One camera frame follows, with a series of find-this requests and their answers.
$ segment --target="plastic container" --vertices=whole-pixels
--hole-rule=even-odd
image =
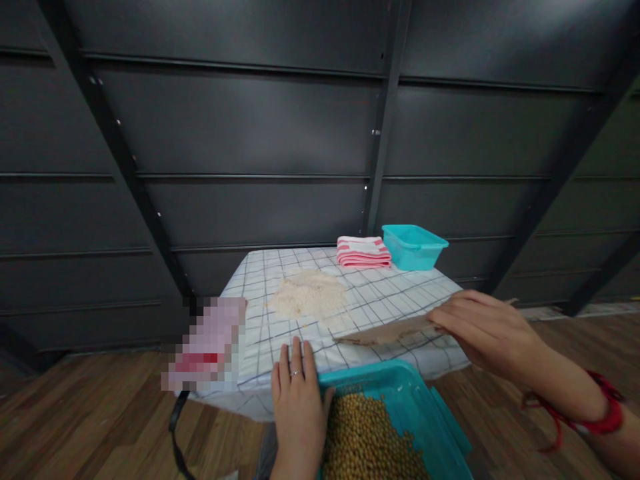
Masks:
[[[417,225],[383,225],[384,242],[400,270],[431,270],[449,242]]]
[[[323,393],[335,387],[336,396],[362,392],[380,399],[384,395],[391,424],[400,435],[405,431],[414,435],[413,448],[422,450],[433,480],[473,478],[464,459],[471,444],[440,395],[427,388],[412,365],[389,360],[320,375],[319,382]]]

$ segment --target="black strap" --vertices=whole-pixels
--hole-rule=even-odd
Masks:
[[[178,398],[175,401],[175,406],[173,407],[173,413],[171,414],[169,431],[171,432],[171,441],[173,442],[173,456],[175,457],[175,464],[178,467],[178,470],[180,471],[180,473],[182,473],[182,475],[184,475],[187,480],[195,480],[195,477],[187,468],[185,458],[182,455],[182,450],[180,450],[180,447],[178,447],[178,444],[175,441],[175,428],[178,424],[178,418],[180,418],[182,407],[185,406],[187,398],[189,398],[189,393],[189,390],[182,390],[182,392],[180,392],[180,395],[178,395]]]

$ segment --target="cardboard scraper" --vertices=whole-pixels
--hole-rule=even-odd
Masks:
[[[334,340],[336,343],[350,343],[352,345],[362,345],[367,347],[371,345],[392,343],[422,331],[432,330],[435,327],[436,324],[427,320],[426,315],[419,315],[406,320],[398,320],[385,325],[380,325],[379,327],[351,333],[344,337],[334,338]]]

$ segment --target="flour pile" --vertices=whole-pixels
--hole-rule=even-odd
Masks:
[[[284,320],[305,316],[329,326],[329,320],[344,312],[347,289],[335,277],[318,271],[302,270],[283,280],[269,306]]]

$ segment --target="table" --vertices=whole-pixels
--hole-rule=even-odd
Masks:
[[[337,331],[310,317],[298,321],[278,319],[267,306],[282,279],[301,269],[321,270],[346,286],[347,308]],[[196,391],[191,398],[256,421],[273,421],[271,370],[279,358],[280,346],[291,344],[294,335],[311,343],[320,374],[394,358],[411,363],[426,379],[466,367],[469,360],[457,342],[436,332],[374,347],[333,341],[334,337],[428,312],[458,290],[455,282],[436,269],[342,268],[337,263],[335,247],[252,251],[221,295],[248,300],[244,345],[239,346],[244,358],[237,384],[230,391]]]

